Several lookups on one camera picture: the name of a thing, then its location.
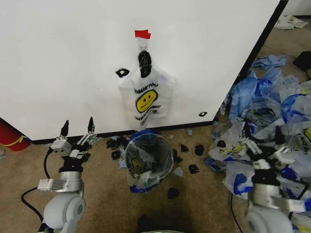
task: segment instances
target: red object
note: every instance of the red object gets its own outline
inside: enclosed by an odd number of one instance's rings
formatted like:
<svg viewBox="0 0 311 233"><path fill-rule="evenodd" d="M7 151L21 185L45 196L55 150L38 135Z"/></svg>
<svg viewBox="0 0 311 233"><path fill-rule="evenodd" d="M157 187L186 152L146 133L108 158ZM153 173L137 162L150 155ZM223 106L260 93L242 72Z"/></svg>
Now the red object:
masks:
<svg viewBox="0 0 311 233"><path fill-rule="evenodd" d="M137 31L135 30L135 37L150 39L151 33L148 32L148 30L141 30Z"/></svg>
<svg viewBox="0 0 311 233"><path fill-rule="evenodd" d="M0 144L10 148L13 151L23 150L31 142L27 137L20 134L12 126L0 121Z"/></svg>

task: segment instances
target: yellow smiley face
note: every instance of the yellow smiley face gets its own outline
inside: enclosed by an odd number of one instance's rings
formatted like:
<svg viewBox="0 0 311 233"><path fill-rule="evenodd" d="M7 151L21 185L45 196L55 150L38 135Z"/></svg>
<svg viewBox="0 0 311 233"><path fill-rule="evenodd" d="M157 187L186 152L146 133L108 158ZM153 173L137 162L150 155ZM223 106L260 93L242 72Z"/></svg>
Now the yellow smiley face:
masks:
<svg viewBox="0 0 311 233"><path fill-rule="evenodd" d="M144 164L142 164L137 158L132 159L132 166L135 174L144 173Z"/></svg>
<svg viewBox="0 0 311 233"><path fill-rule="evenodd" d="M155 90L145 92L136 100L137 110L140 113L145 112L157 98L158 94Z"/></svg>

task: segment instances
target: black cable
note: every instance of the black cable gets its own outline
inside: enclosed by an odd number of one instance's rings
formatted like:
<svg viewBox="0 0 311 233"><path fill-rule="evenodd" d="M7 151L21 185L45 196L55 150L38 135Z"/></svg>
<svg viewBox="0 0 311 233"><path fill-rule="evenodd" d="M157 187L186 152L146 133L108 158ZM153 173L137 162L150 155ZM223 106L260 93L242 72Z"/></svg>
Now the black cable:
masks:
<svg viewBox="0 0 311 233"><path fill-rule="evenodd" d="M27 205L32 211L34 211L36 215L38 215L38 217L40 218L40 221L42 222L42 221L43 221L43 217L42 217L41 213L40 213L36 208L34 208L32 205L30 205L30 204L25 200L25 198L24 198L26 194L28 194L28 193L30 193L30 192L36 190L36 189L37 189L37 187L27 190L26 192L24 192L24 193L21 195L20 199L21 199L21 201L22 201L25 205Z"/></svg>
<svg viewBox="0 0 311 233"><path fill-rule="evenodd" d="M50 177L50 175L49 175L49 173L48 173L48 169L47 169L47 160L48 160L48 156L49 156L52 152L53 152L53 150L49 147L49 150L48 150L48 152L47 152L47 154L45 155L44 160L43 160L43 169L44 169L44 173L45 173L45 175L46 175L46 177L47 177L48 179L50 179L51 177Z"/></svg>
<svg viewBox="0 0 311 233"><path fill-rule="evenodd" d="M230 210L231 210L231 214L232 214L233 219L234 219L235 223L237 224L237 226L238 226L240 232L243 233L243 231L242 231L242 229L241 229L241 227L240 227L240 225L239 225L239 223L238 223L238 221L237 221L237 219L235 218L235 215L234 215L234 213L233 213L232 200L233 200L233 194L231 193L231 198L230 198Z"/></svg>
<svg viewBox="0 0 311 233"><path fill-rule="evenodd" d="M47 154L45 155L44 160L43 160L44 173L45 173L45 175L47 176L48 179L50 179L50 175L49 175L48 170L47 170L47 159L48 159L48 156L49 156L52 152L53 152L53 150L52 150L51 148L49 148L49 150L48 150L48 152L47 152ZM38 217L40 218L40 221L42 222L42 221L43 221L43 216L42 216L42 214L41 214L36 208L34 208L31 204L29 204L29 203L25 200L25 198L24 198L26 194L28 194L28 193L30 193L30 192L36 190L36 189L37 189L37 187L27 190L26 192L24 192L24 193L21 195L20 199L21 199L21 201L22 201L26 206L28 206L32 211L34 211L36 215L38 215Z"/></svg>

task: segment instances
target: white wall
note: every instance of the white wall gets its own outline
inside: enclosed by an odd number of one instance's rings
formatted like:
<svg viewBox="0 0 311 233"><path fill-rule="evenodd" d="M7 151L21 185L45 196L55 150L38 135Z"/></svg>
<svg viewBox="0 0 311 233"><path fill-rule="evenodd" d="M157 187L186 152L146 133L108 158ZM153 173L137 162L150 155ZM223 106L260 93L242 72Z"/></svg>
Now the white wall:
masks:
<svg viewBox="0 0 311 233"><path fill-rule="evenodd" d="M134 30L148 29L153 62L176 78L169 116L149 126L212 120L278 2L2 0L0 115L32 140L67 119L83 135L90 116L98 133L129 130L115 71L134 70Z"/></svg>
<svg viewBox="0 0 311 233"><path fill-rule="evenodd" d="M311 0L289 0L282 15L284 16L311 15Z"/></svg>

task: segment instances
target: beige carpet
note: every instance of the beige carpet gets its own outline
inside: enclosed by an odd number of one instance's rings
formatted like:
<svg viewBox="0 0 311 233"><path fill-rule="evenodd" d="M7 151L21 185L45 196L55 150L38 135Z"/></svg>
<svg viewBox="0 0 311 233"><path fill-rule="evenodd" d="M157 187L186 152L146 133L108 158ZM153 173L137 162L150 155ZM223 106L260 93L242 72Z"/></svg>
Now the beige carpet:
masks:
<svg viewBox="0 0 311 233"><path fill-rule="evenodd" d="M292 61L304 50L311 50L311 25L292 31L273 30L260 56L288 53L287 65L282 67L284 75L294 74L301 81L307 80L305 73L297 69ZM255 69L259 76L265 71ZM106 149L107 139L96 143L91 150L91 157L84 164L82 175L85 181L86 212L79 222L77 233L135 233L137 221L146 214L161 229L178 230L188 233L237 233L239 232L229 210L229 192L222 184L225 177L215 173L204 165L208 148L211 144L213 126L193 129L189 136L185 131L162 132L178 156L183 158L179 164L184 177L169 174L159 186L145 194L132 194L129 190L125 170L119 169L118 161L111 159L111 150ZM180 144L185 144L189 151L180 152ZM203 156L194 153L194 147L202 144ZM7 150L0 160L0 232L36 232L40 225L39 218L20 201L20 195L37 186L39 179L44 179L43 158L47 145L31 145L21 152ZM188 166L196 164L199 173L190 174ZM48 159L48 171L53 178L58 178L58 169L62 159L51 154ZM178 198L168 201L167 191L174 187L180 191ZM41 212L54 193L34 191L26 199ZM247 203L234 198L234 211L244 228L244 212Z"/></svg>

